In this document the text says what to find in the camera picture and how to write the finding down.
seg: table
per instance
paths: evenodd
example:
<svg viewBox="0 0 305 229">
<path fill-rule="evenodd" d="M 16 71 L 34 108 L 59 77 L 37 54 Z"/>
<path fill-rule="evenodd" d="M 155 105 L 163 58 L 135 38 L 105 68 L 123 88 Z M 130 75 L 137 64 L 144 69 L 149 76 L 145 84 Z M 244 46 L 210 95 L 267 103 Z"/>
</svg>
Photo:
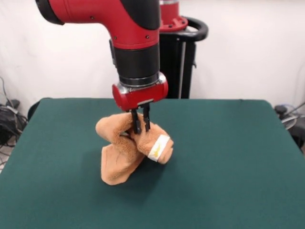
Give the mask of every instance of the table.
<svg viewBox="0 0 305 229">
<path fill-rule="evenodd" d="M 152 104 L 173 156 L 111 187 L 94 127 L 118 112 L 112 99 L 42 100 L 0 174 L 0 227 L 305 228 L 305 161 L 269 103 Z"/>
</svg>

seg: white wall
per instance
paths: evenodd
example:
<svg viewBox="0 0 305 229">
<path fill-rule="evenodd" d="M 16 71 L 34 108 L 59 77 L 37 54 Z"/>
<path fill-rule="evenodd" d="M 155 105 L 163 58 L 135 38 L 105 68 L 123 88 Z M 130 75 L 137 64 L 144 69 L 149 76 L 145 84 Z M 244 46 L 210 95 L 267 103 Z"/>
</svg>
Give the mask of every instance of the white wall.
<svg viewBox="0 0 305 229">
<path fill-rule="evenodd" d="M 198 44 L 192 98 L 301 102 L 305 1 L 182 0 L 210 27 Z M 111 97 L 117 81 L 100 25 L 48 23 L 34 0 L 0 0 L 0 75 L 23 112 L 43 97 Z"/>
</svg>

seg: white tag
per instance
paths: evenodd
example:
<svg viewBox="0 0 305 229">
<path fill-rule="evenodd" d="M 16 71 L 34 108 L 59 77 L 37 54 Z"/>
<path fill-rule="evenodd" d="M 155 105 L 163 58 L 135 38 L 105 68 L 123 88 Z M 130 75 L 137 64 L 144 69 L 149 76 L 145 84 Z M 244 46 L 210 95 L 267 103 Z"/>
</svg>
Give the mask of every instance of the white tag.
<svg viewBox="0 0 305 229">
<path fill-rule="evenodd" d="M 158 161 L 169 140 L 169 136 L 160 135 L 156 143 L 153 145 L 148 158 L 153 161 Z"/>
</svg>

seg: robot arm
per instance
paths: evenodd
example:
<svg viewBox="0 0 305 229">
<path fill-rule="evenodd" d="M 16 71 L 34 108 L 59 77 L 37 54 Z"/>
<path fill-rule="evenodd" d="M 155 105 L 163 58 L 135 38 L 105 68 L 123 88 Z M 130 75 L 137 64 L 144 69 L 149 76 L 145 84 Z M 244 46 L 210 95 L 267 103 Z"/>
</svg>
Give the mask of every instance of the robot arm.
<svg viewBox="0 0 305 229">
<path fill-rule="evenodd" d="M 49 22 L 100 23 L 111 36 L 113 62 L 120 82 L 113 97 L 123 111 L 131 111 L 134 131 L 141 132 L 136 110 L 143 107 L 146 131 L 149 103 L 167 96 L 168 84 L 160 70 L 159 0 L 36 0 Z"/>
</svg>

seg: orange towel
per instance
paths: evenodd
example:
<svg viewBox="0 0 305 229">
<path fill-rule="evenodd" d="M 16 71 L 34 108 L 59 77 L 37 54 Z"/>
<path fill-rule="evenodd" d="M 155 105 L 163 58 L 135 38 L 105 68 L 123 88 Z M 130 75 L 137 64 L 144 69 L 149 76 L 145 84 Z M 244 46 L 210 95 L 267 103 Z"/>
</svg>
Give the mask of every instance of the orange towel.
<svg viewBox="0 0 305 229">
<path fill-rule="evenodd" d="M 138 114 L 142 126 L 139 135 L 132 130 L 130 113 L 102 118 L 96 125 L 97 134 L 111 144 L 102 149 L 102 180 L 109 185 L 124 183 L 145 156 L 165 164 L 173 153 L 173 141 L 158 125 L 151 123 L 145 132 L 143 115 Z"/>
</svg>

